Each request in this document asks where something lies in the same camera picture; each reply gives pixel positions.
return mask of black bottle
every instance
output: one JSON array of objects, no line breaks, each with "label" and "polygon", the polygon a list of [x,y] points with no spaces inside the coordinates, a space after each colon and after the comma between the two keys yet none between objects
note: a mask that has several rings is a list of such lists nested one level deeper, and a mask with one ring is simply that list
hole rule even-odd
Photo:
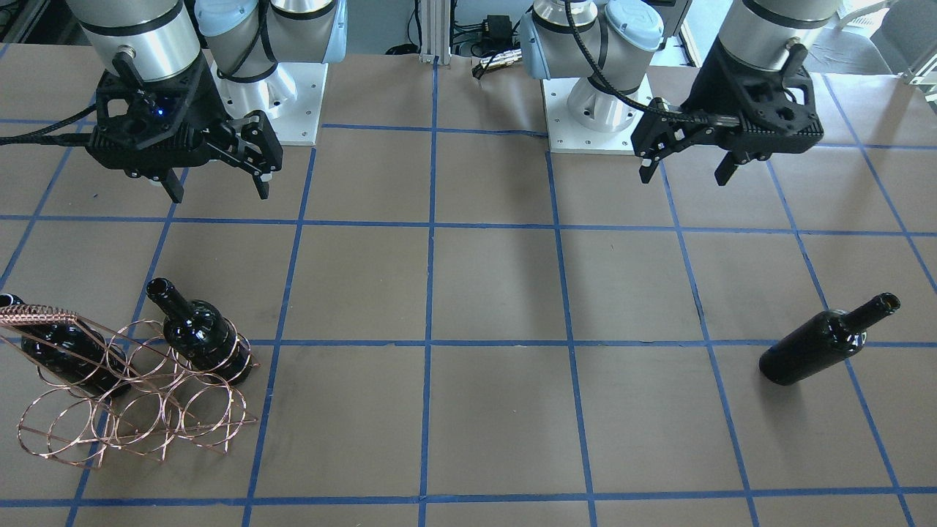
[{"label": "black bottle", "polygon": [[247,378],[247,349],[215,306],[204,300],[185,300],[167,279],[151,280],[146,295],[166,313],[166,341],[193,369],[214,373],[231,384]]},{"label": "black bottle", "polygon": [[901,307],[882,293],[851,313],[824,311],[764,352],[758,368],[773,383],[789,386],[859,353],[866,329]]},{"label": "black bottle", "polygon": [[[23,304],[23,301],[15,294],[0,294],[0,308],[21,304]],[[108,364],[105,362],[104,348],[88,337],[85,331],[102,342],[104,339],[97,331],[84,324],[82,324],[82,327],[71,324],[26,325],[18,329],[23,333],[51,342],[95,363]],[[118,385],[121,381],[112,371],[55,349],[41,341],[23,337],[20,347],[27,355],[55,374],[56,377],[66,383],[74,384],[95,399],[100,398],[112,389],[111,397],[123,395],[130,389],[130,384]],[[119,349],[111,347],[111,353],[119,355],[121,360],[126,361],[126,355]],[[110,367],[113,369],[120,370],[124,368],[124,365],[114,358],[111,358],[109,362]]]}]

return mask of white mounting plate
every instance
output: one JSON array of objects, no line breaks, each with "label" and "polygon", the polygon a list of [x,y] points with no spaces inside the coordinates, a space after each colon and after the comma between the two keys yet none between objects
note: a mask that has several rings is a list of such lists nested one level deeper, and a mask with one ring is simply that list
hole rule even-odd
[{"label": "white mounting plate", "polygon": [[[315,146],[329,65],[284,62],[280,67],[285,68],[296,81],[297,97],[288,108],[282,109],[279,117],[270,120],[276,137],[280,144]],[[212,77],[217,83],[215,71],[216,65],[212,64]]]},{"label": "white mounting plate", "polygon": [[[550,133],[550,151],[566,154],[608,154],[632,156],[632,132],[638,126],[643,112],[634,110],[634,119],[627,128],[617,133],[591,130],[580,125],[570,114],[566,99],[579,79],[552,79],[543,81],[543,101],[546,108],[546,129]],[[647,104],[651,100],[647,76],[641,87],[631,95]]]}]

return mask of wine bottle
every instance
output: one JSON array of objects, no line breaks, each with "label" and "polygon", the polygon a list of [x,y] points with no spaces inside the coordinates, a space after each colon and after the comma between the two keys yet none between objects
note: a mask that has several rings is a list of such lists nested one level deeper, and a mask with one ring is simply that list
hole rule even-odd
[{"label": "wine bottle", "polygon": [[758,368],[773,383],[789,386],[859,353],[866,330],[901,307],[898,297],[882,293],[847,313],[818,313],[764,352]]},{"label": "wine bottle", "polygon": [[166,341],[193,369],[214,373],[230,384],[247,378],[247,349],[215,306],[204,300],[185,300],[167,279],[151,280],[146,295],[166,313]]},{"label": "wine bottle", "polygon": [[[22,304],[23,301],[15,294],[0,294],[0,308]],[[110,353],[118,355],[121,361],[113,357],[105,359],[104,348],[96,342],[96,340],[104,341],[101,335],[81,322],[77,324],[19,326],[17,329],[36,338],[23,337],[20,347],[43,368],[66,383],[74,384],[94,399],[108,392],[111,397],[125,394],[130,389],[130,384],[121,384],[121,380],[114,375],[113,371],[99,365],[123,369],[124,365],[121,361],[126,361],[126,355],[121,350],[111,347]],[[94,338],[89,337],[88,333],[94,335]],[[57,348],[45,342],[55,344]]]}]

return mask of white joint cap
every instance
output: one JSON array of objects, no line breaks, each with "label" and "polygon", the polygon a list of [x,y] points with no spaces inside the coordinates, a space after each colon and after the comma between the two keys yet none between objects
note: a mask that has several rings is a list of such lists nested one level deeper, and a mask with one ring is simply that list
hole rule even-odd
[{"label": "white joint cap", "polygon": [[195,18],[206,37],[228,33],[257,7],[258,0],[197,0]]}]

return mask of light blue plastic cover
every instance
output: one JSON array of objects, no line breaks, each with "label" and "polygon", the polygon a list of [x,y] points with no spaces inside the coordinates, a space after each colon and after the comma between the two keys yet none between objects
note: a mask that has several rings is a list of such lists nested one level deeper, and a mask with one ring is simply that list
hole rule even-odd
[{"label": "light blue plastic cover", "polygon": [[605,17],[625,40],[646,52],[656,52],[663,40],[660,13],[641,0],[609,0]]},{"label": "light blue plastic cover", "polygon": [[332,23],[332,34],[329,36],[329,45],[325,48],[325,57],[322,64],[331,64],[345,60],[349,40],[349,12],[345,0],[335,2],[335,20]]},{"label": "light blue plastic cover", "polygon": [[518,31],[521,39],[521,56],[524,57],[524,69],[534,79],[549,79],[550,67],[546,65],[543,46],[540,43],[540,36],[537,35],[537,26],[530,13],[521,17]]},{"label": "light blue plastic cover", "polygon": [[256,7],[257,0],[197,0],[195,18],[203,35],[217,37],[237,27]]}]

